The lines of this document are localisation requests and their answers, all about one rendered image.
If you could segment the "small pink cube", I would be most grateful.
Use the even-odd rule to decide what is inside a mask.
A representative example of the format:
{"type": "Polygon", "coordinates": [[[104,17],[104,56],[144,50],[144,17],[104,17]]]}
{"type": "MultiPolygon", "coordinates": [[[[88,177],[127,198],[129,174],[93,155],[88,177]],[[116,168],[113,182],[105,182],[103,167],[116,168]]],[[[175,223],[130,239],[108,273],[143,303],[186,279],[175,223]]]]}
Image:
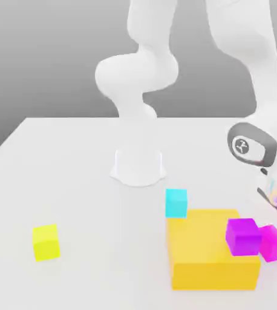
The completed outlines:
{"type": "Polygon", "coordinates": [[[277,261],[277,228],[274,225],[266,225],[259,228],[262,235],[259,253],[266,262],[277,261]]]}

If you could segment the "small yellow cube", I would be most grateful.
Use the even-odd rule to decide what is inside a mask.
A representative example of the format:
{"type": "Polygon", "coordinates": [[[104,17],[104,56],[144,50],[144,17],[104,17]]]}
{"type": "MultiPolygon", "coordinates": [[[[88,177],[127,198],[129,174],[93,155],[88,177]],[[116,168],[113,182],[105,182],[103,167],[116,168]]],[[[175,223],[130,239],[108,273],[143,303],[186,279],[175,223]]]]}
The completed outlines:
{"type": "Polygon", "coordinates": [[[60,244],[56,224],[33,228],[32,243],[37,262],[60,257],[60,244]]]}

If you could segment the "small cyan cube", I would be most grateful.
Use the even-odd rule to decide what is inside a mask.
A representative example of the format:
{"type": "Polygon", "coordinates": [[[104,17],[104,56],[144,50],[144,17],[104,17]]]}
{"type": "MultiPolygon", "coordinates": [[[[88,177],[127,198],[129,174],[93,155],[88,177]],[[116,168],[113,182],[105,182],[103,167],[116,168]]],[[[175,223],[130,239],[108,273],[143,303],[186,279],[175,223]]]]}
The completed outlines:
{"type": "Polygon", "coordinates": [[[185,219],[187,217],[187,190],[166,189],[166,218],[185,219]]]}

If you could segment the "small purple cube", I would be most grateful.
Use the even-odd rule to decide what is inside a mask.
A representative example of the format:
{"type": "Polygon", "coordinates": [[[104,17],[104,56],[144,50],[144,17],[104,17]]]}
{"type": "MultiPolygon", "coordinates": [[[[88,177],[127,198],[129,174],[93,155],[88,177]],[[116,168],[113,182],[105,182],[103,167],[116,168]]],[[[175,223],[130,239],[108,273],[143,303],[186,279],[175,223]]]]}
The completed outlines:
{"type": "Polygon", "coordinates": [[[229,219],[225,238],[233,256],[257,256],[259,254],[262,235],[252,218],[229,219]]]}

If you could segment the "large orange box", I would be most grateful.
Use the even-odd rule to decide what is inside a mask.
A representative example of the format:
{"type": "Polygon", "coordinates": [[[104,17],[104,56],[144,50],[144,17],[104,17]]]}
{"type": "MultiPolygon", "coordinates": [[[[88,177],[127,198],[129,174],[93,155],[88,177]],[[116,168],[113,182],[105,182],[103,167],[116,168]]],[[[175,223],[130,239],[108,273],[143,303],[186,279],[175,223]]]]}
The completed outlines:
{"type": "Polygon", "coordinates": [[[166,220],[166,240],[174,290],[251,291],[256,288],[258,256],[233,256],[225,239],[234,209],[190,209],[185,219],[166,220]]]}

